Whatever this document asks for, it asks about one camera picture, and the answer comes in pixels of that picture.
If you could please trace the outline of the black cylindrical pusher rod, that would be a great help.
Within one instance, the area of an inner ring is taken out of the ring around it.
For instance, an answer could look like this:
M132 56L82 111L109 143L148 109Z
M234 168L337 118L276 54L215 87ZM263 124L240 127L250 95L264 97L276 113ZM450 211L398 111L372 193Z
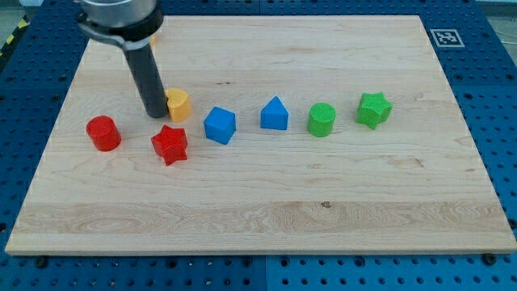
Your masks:
M154 119L166 116L169 113L166 93L150 45L124 50L124 56L148 116Z

